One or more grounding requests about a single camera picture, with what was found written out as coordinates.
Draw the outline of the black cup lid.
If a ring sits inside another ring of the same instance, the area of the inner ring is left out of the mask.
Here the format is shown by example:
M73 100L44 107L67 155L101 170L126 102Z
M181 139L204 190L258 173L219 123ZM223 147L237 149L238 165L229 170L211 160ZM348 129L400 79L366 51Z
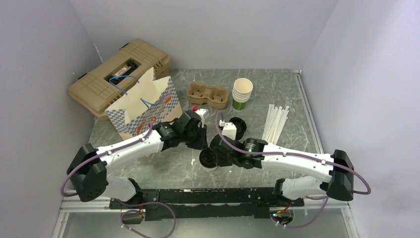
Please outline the black cup lid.
M217 165L216 160L217 156L210 148L206 148L200 152L199 161L201 165Z

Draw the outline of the white paper coffee cup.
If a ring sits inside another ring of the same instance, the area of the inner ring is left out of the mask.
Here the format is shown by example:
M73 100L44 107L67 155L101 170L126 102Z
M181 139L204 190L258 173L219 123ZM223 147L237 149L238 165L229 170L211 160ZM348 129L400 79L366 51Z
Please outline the white paper coffee cup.
M204 167L204 170L207 172L215 171L218 166L217 165L202 165Z

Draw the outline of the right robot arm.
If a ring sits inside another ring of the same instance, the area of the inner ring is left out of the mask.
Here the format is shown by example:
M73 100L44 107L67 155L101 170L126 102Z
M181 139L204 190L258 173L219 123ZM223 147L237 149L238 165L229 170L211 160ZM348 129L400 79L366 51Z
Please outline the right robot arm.
M273 200L279 206L314 195L326 195L340 201L354 199L354 166L345 151L313 154L280 147L262 139L248 138L239 142L219 135L211 141L210 149L220 167L281 168L303 174L302 178L277 181Z

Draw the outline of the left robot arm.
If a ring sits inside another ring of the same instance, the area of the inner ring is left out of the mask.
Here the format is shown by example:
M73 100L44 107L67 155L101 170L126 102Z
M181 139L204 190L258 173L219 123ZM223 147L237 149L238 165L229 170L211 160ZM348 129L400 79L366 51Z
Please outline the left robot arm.
M82 146L66 172L65 181L72 183L75 192L65 192L63 183L62 196L78 196L82 202L107 196L123 201L129 208L138 207L143 199L138 184L132 178L122 179L110 173L141 156L175 148L181 143L191 149L206 149L208 116L207 109L187 110L171 122L149 123L146 132L113 145Z

